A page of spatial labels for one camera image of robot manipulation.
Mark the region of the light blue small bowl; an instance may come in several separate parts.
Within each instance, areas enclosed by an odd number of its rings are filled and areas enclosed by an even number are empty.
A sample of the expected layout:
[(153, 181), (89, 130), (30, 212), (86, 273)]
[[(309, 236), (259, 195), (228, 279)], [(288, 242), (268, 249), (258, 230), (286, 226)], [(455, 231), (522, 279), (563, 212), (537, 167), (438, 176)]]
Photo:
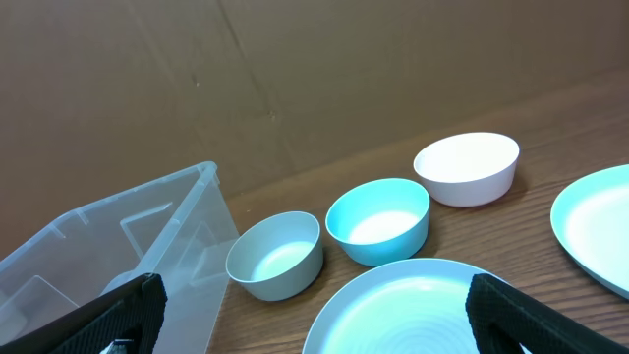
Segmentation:
[(350, 259), (381, 266), (408, 259), (429, 233), (430, 196), (419, 183), (384, 178), (359, 185), (329, 208), (325, 226)]

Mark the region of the clear plastic storage bin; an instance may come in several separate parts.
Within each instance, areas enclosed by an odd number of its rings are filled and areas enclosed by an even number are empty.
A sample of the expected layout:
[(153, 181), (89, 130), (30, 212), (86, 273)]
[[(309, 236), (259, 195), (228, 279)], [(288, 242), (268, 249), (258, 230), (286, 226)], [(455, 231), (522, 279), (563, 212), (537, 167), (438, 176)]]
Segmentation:
[(1, 341), (153, 272), (167, 293), (155, 352), (204, 353), (238, 236), (211, 161), (70, 210), (2, 261)]

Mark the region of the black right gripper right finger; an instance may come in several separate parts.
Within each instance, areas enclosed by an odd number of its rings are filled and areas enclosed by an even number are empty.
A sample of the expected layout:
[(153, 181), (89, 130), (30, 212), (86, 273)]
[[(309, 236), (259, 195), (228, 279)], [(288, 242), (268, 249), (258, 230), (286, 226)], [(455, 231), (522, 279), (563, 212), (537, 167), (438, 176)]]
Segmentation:
[(481, 354), (628, 354), (490, 274), (472, 277), (465, 308)]

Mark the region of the grey-white plate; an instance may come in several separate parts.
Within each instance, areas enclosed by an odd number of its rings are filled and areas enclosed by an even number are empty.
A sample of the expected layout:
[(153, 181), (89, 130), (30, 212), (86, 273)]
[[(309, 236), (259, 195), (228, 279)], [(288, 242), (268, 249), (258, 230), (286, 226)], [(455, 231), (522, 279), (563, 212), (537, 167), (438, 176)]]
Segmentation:
[(476, 353), (465, 309), (474, 265), (416, 258), (375, 267), (316, 316), (304, 354)]

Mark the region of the pink small bowl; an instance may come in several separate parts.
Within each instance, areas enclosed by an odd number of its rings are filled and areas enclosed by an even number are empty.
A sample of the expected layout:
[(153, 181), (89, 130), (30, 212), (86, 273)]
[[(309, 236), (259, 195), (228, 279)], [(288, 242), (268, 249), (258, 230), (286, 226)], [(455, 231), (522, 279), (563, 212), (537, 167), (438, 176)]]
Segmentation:
[(508, 136), (472, 132), (428, 145), (416, 155), (413, 167), (437, 202), (450, 207), (477, 207), (508, 192), (519, 155), (519, 145)]

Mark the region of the light blue plate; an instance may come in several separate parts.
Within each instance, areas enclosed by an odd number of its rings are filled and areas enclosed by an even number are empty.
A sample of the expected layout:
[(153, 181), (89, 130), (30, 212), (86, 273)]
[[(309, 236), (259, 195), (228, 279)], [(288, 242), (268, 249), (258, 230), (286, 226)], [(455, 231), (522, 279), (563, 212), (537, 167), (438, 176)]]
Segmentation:
[(628, 166), (586, 175), (563, 189), (551, 229), (573, 261), (602, 286), (628, 297)]

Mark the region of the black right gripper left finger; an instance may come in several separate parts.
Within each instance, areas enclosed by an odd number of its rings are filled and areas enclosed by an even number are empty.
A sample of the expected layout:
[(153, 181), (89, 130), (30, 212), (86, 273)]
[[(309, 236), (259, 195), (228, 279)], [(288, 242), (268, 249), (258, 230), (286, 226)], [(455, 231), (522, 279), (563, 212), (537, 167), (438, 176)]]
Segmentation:
[(151, 354), (168, 301), (162, 277), (145, 273), (1, 346), (1, 354)]

